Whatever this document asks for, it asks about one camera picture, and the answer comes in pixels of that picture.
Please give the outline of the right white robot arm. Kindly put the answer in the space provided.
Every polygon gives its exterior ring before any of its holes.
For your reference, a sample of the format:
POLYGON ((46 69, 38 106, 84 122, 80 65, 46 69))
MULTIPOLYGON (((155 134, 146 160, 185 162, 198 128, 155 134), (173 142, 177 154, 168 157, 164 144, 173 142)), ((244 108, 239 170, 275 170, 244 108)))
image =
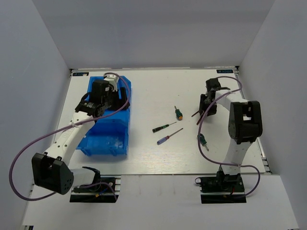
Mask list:
POLYGON ((219 79, 206 81, 207 92, 201 95, 198 124, 201 125, 205 117, 216 114, 217 105, 229 111, 228 133, 231 141, 224 161, 218 163, 223 175, 216 179, 217 187, 228 191, 234 185, 232 176, 240 174, 246 152, 262 135, 263 127, 260 103, 243 99, 236 93, 242 89, 241 83, 237 90, 232 91, 221 86, 219 79))

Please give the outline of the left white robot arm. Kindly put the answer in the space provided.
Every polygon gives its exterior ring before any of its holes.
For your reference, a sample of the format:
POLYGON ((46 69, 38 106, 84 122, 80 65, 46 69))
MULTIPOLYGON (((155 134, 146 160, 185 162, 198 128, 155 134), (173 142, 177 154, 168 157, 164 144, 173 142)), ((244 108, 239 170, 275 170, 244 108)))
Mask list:
POLYGON ((35 185, 64 195, 73 187, 87 187, 97 191, 101 187, 98 171, 89 167, 69 169, 73 153, 99 119, 106 118, 106 110, 113 114, 129 104, 128 98, 119 97, 118 81, 120 76, 107 73, 102 79, 94 80, 76 106, 68 127, 59 138, 44 152, 32 158, 35 185))

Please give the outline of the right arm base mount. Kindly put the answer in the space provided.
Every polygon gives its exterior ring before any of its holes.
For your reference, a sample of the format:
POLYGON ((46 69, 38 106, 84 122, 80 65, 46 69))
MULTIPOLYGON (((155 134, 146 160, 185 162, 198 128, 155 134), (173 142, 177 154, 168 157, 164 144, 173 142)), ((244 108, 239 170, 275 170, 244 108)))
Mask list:
POLYGON ((241 174, 228 175, 222 170, 215 176, 197 177, 202 204, 246 203, 245 188, 241 174))

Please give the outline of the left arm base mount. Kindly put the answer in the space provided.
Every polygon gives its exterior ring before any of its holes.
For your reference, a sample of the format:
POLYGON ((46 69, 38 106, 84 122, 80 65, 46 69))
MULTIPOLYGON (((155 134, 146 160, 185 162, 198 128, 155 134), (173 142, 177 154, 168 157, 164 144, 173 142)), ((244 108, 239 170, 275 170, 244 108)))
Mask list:
POLYGON ((121 185, 121 176, 101 176, 99 184, 85 188, 74 187, 70 194, 70 203, 116 203, 121 185))

